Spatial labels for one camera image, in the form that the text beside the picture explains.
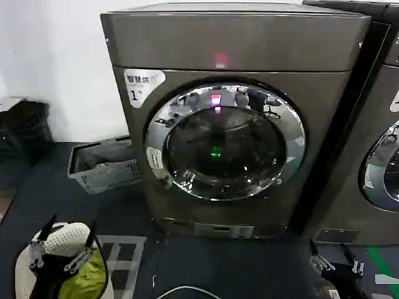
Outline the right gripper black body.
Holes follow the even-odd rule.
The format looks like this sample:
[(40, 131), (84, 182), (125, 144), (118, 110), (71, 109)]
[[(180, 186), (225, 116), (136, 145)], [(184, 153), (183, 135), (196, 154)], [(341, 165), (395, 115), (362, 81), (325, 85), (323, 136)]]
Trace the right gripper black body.
[(354, 272), (353, 267), (341, 263), (333, 263), (334, 268), (324, 268), (321, 277), (332, 283), (340, 298), (367, 299), (367, 294), (360, 288), (362, 272)]

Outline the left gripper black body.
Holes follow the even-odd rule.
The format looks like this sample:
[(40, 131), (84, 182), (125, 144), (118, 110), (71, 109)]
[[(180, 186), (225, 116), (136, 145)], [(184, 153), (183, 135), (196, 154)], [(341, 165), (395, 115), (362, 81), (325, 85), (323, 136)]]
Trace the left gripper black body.
[(31, 272), (35, 275), (36, 282), (31, 292), (31, 298), (58, 298), (61, 285), (73, 277), (74, 274), (65, 272), (64, 268), (70, 264), (74, 256), (44, 254), (43, 266), (39, 267), (37, 259), (31, 262)]

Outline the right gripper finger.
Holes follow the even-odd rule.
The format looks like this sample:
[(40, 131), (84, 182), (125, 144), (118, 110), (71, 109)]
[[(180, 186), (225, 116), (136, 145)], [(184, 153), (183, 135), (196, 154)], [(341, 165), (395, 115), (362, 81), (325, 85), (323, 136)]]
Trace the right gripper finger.
[(358, 259), (357, 256), (345, 244), (341, 243), (340, 245), (344, 252), (345, 258), (352, 266), (352, 272), (362, 277), (364, 262)]
[(319, 251), (312, 239), (309, 239), (309, 245), (311, 252), (309, 262), (316, 272), (335, 270), (335, 267), (324, 256), (319, 254)]

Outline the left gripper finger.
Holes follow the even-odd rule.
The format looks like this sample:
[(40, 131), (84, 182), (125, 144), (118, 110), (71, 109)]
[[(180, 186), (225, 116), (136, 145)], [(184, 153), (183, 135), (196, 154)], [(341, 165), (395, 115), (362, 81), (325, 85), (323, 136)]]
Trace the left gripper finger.
[(39, 235), (29, 242), (29, 268), (42, 268), (44, 266), (43, 256), (46, 254), (44, 242), (51, 234), (56, 219), (57, 215), (54, 214), (39, 231)]
[(80, 268), (93, 256), (96, 251), (95, 243), (95, 233), (97, 229), (97, 222), (93, 221), (90, 225), (90, 232), (85, 241), (84, 249), (80, 253), (78, 253), (70, 263), (65, 265), (64, 273), (68, 274), (76, 274)]

